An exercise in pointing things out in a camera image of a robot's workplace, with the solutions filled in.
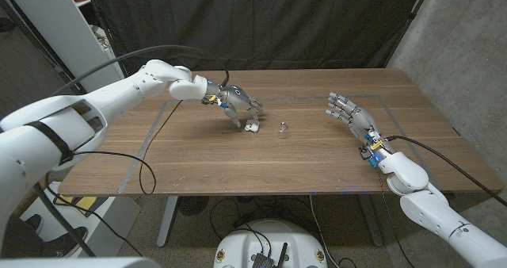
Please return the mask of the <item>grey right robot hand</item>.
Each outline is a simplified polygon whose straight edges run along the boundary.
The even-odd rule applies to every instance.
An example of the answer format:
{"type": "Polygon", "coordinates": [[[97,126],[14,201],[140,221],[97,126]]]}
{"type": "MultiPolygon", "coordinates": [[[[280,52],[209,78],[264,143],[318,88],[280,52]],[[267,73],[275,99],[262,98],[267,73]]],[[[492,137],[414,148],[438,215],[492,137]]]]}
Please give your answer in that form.
{"type": "Polygon", "coordinates": [[[384,141],[372,115],[355,105],[348,98],[330,92],[329,109],[326,114],[349,126],[350,132],[364,145],[359,148],[363,160],[377,167],[389,154],[394,152],[384,141]]]}

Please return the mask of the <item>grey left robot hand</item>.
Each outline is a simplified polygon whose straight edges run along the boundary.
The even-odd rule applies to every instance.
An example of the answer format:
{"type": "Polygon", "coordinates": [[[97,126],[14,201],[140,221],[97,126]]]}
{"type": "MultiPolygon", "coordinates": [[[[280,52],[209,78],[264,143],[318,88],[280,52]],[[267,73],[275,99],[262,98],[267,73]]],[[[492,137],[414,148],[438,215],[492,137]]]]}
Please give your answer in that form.
{"type": "Polygon", "coordinates": [[[234,85],[221,86],[208,81],[208,88],[201,102],[205,105],[217,104],[239,128],[241,122],[238,119],[236,108],[245,109],[252,116],[251,119],[246,121],[245,130],[247,132],[257,132],[259,129],[260,123],[257,113],[262,112],[262,104],[241,87],[234,85]]]}

